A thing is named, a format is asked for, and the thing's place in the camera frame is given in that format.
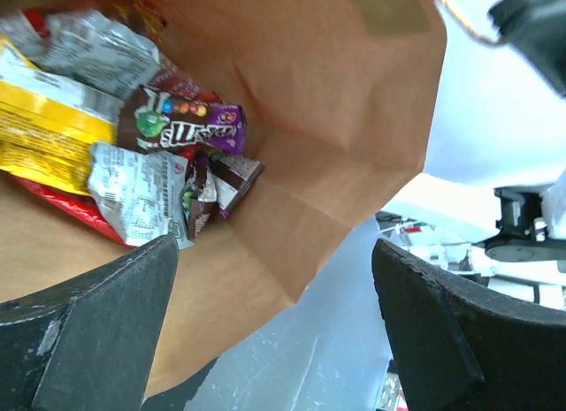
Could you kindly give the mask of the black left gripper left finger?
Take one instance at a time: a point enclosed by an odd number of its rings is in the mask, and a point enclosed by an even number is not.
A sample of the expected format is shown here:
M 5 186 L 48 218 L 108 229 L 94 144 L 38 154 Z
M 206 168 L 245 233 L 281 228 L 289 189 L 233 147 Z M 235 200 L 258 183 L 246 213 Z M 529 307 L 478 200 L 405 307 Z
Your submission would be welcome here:
M 179 250 L 161 236 L 1 305 L 3 410 L 138 410 Z

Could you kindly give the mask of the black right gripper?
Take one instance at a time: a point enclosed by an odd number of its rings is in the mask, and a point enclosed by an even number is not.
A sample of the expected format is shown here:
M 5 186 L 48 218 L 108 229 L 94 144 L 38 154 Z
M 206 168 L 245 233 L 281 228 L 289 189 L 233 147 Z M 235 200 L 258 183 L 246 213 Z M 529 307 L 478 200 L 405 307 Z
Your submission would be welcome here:
M 500 38 L 564 97 L 565 0 L 500 0 L 488 14 Z

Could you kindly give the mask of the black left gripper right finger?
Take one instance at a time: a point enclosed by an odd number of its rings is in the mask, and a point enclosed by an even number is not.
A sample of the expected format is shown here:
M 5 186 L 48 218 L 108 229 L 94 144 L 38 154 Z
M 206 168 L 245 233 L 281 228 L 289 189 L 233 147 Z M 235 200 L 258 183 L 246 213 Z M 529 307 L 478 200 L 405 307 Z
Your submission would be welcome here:
M 563 410 L 565 313 L 380 239 L 372 274 L 411 410 Z

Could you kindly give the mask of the red brown paper bag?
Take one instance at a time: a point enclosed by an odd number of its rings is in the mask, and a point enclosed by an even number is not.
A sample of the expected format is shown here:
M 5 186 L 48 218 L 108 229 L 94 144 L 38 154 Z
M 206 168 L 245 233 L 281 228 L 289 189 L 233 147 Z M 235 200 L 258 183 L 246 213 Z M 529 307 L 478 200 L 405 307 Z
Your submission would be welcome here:
M 80 0 L 1 0 L 2 14 Z M 144 0 L 162 51 L 242 105 L 265 172 L 179 252 L 144 394 L 174 387 L 294 305 L 334 250 L 422 169 L 444 0 Z M 1 178 L 1 302 L 129 254 Z

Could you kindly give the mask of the purple M&M's packet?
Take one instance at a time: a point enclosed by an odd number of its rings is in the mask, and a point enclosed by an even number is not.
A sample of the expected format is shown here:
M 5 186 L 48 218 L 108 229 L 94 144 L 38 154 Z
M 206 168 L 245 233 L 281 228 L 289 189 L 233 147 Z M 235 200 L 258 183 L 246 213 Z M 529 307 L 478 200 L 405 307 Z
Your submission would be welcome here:
M 260 161 L 222 152 L 199 152 L 181 196 L 187 237 L 195 240 L 211 217 L 228 218 L 264 171 Z

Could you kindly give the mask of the yellow snack packet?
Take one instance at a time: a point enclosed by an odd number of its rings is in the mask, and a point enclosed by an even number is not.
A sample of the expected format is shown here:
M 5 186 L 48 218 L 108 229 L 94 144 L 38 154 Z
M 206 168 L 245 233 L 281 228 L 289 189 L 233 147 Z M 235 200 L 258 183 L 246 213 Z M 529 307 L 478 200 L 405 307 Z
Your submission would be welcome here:
M 116 140 L 122 102 L 44 72 L 1 37 L 1 169 L 71 194 L 88 195 L 90 147 Z

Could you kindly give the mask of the brown M&M's packet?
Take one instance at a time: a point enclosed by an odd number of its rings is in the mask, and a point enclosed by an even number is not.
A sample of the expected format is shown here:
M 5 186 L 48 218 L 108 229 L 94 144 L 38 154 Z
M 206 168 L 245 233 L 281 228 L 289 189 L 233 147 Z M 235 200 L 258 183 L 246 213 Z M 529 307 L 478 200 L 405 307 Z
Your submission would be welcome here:
M 240 155 L 246 135 L 247 120 L 240 105 L 188 100 L 141 85 L 119 113 L 116 145 L 147 154 L 208 144 Z

